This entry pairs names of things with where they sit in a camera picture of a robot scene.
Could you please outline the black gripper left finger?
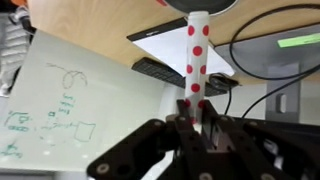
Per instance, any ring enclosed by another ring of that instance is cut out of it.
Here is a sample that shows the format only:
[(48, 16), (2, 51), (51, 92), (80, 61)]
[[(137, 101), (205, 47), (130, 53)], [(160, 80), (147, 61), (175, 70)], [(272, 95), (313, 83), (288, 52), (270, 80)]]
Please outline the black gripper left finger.
[(133, 131), (87, 167), (95, 180), (140, 180), (168, 151), (170, 165), (158, 180), (213, 180), (208, 153), (194, 130), (186, 102), (177, 101), (178, 113), (166, 121), (151, 119)]

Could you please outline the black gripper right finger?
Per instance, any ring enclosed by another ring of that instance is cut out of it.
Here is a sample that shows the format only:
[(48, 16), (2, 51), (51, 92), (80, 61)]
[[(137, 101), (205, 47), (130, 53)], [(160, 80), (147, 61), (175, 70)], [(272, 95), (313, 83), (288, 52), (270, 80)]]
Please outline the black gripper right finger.
[(320, 127), (220, 115), (203, 102), (210, 148), (231, 159), (240, 180), (320, 180)]

